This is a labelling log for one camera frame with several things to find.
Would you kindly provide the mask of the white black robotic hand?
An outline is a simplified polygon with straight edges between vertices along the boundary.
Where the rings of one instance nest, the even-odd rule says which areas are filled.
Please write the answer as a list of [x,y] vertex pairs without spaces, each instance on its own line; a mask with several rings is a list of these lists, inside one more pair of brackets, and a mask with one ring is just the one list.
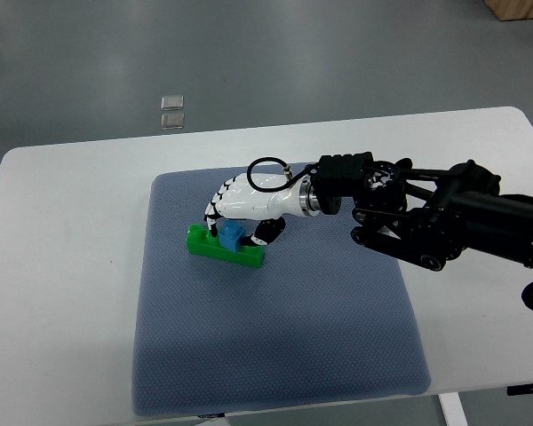
[[296,183],[277,190],[286,178],[283,175],[253,173],[252,187],[242,173],[225,181],[212,196],[204,212],[204,221],[211,236],[218,235],[217,222],[222,219],[255,220],[255,231],[241,240],[243,246],[266,246],[278,238],[285,229],[286,215],[315,217],[317,212],[306,203],[309,183]]

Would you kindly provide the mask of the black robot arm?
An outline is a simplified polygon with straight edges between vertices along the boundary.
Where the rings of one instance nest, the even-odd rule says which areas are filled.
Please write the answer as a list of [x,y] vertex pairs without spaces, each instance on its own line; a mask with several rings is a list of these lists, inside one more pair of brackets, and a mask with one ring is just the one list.
[[533,268],[533,197],[502,194],[500,177],[472,160],[449,170],[370,153],[324,155],[305,167],[318,209],[354,202],[354,242],[432,271],[465,249]]

